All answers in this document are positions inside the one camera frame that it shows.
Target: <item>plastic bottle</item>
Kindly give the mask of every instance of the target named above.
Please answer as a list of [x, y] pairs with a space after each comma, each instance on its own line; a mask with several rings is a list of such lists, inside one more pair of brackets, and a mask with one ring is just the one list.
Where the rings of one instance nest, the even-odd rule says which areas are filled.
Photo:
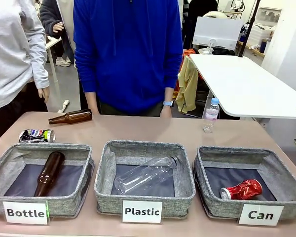
[[90, 109], [79, 110], [68, 112], [65, 115], [51, 118], [48, 120], [49, 124], [58, 124], [58, 123], [75, 123], [75, 122], [84, 122], [92, 120], [92, 112]]
[[205, 125], [203, 127], [203, 130], [206, 133], [213, 132], [213, 127], [215, 125], [215, 121], [217, 120], [217, 116], [219, 113], [218, 103], [219, 103], [219, 99], [213, 98], [211, 101], [211, 105], [206, 109]]
[[176, 157], [153, 158], [116, 177], [114, 185], [120, 195], [131, 195], [137, 189], [147, 190], [172, 177], [177, 165]]
[[63, 168], [65, 162], [65, 155], [61, 152], [52, 152], [37, 178], [37, 187], [35, 190], [35, 197], [45, 197], [53, 188], [58, 175]]

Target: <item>crushed soda can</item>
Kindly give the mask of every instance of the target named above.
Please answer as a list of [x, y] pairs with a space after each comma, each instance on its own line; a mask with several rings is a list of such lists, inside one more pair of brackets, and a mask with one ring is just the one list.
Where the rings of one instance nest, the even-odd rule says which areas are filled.
[[56, 140], [55, 132], [53, 130], [34, 130], [27, 129], [21, 132], [19, 142], [54, 142]]
[[262, 194], [262, 185], [256, 179], [244, 180], [229, 188], [221, 188], [221, 197], [226, 200], [249, 200]]

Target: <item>basket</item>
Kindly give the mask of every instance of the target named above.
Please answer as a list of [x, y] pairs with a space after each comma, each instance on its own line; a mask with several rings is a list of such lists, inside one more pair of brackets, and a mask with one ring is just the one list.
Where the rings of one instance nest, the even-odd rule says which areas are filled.
[[[64, 168], [49, 197], [33, 197], [37, 177], [54, 151], [65, 155]], [[94, 170], [91, 152], [90, 146], [75, 144], [18, 143], [11, 146], [0, 158], [0, 215], [4, 214], [3, 201], [47, 201], [50, 217], [76, 217]]]
[[[244, 204], [284, 206], [280, 220], [296, 218], [296, 178], [269, 150], [200, 147], [194, 161], [195, 180], [209, 217], [239, 219]], [[220, 189], [256, 179], [263, 192], [252, 200], [224, 200]]]
[[[152, 158], [176, 156], [180, 165], [174, 169], [173, 179], [162, 183], [162, 197], [120, 196], [114, 187], [115, 177], [141, 165]], [[121, 215], [124, 200], [161, 201], [162, 218], [185, 218], [195, 195], [192, 171], [182, 145], [137, 141], [109, 141], [105, 144], [97, 171], [95, 185], [97, 210], [102, 214]]]

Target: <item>hand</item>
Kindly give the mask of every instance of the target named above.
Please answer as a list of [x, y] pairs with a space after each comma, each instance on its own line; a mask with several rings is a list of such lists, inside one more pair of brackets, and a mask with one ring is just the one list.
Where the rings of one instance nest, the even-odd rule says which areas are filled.
[[48, 98], [49, 98], [49, 86], [43, 89], [37, 89], [38, 90], [38, 95], [40, 98], [45, 99], [45, 103], [47, 103]]
[[53, 26], [53, 32], [58, 33], [58, 31], [62, 31], [64, 29], [64, 23], [59, 22]]
[[161, 113], [160, 113], [160, 118], [172, 118], [170, 106], [167, 106], [167, 105], [163, 106]]

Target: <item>label sign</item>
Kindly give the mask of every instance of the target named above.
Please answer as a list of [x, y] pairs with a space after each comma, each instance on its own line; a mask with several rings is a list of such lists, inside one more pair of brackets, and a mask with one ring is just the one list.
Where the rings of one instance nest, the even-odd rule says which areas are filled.
[[47, 225], [46, 203], [3, 202], [9, 223]]
[[244, 204], [240, 225], [276, 226], [283, 211], [283, 206], [262, 206]]
[[161, 223], [161, 201], [123, 201], [123, 222]]

